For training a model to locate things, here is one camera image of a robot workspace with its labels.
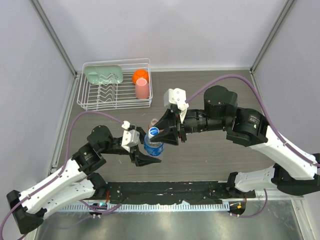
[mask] bottle cap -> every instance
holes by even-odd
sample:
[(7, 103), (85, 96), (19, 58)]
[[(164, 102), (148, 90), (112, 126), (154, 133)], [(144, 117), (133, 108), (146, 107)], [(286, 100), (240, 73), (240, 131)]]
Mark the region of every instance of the bottle cap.
[(148, 131), (148, 137), (151, 139), (153, 136), (157, 135), (159, 133), (159, 128), (153, 126)]

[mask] white wall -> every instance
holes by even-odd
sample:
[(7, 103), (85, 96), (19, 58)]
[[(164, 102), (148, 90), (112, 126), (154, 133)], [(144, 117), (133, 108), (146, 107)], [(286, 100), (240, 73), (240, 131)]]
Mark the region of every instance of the white wall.
[[(298, 0), (256, 71), (274, 124), (309, 153), (320, 153), (319, 9), (319, 0)], [(305, 198), (319, 234), (320, 192)]]
[(77, 70), (148, 57), (154, 69), (251, 67), (286, 0), (39, 0)]
[[(28, 0), (0, 1), (0, 219), (48, 173), (72, 76)], [(11, 216), (4, 239), (20, 237)]]

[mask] blue bottle label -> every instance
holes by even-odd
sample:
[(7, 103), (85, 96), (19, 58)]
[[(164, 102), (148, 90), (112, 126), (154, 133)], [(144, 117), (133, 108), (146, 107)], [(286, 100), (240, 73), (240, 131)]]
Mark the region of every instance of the blue bottle label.
[(156, 157), (164, 151), (164, 143), (158, 147), (148, 146), (146, 143), (144, 143), (144, 149), (150, 156)]

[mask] water bottle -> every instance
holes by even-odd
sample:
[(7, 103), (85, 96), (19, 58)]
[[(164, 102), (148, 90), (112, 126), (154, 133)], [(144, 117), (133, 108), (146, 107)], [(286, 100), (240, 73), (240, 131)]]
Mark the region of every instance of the water bottle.
[(162, 160), (164, 155), (164, 143), (150, 141), (150, 139), (158, 133), (159, 129), (157, 127), (153, 126), (149, 129), (148, 134), (144, 137), (144, 149), (150, 156)]

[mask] cable connector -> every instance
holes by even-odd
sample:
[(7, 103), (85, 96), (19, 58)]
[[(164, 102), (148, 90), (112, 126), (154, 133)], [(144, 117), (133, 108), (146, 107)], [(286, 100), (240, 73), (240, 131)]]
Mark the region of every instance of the cable connector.
[(171, 109), (171, 105), (177, 105), (178, 109), (180, 110), (180, 121), (183, 123), (189, 107), (189, 104), (186, 103), (186, 91), (180, 88), (169, 88), (168, 91), (165, 92), (163, 99), (164, 106), (168, 109)]
[(125, 130), (128, 130), (130, 128), (130, 122), (124, 121), (121, 127)]

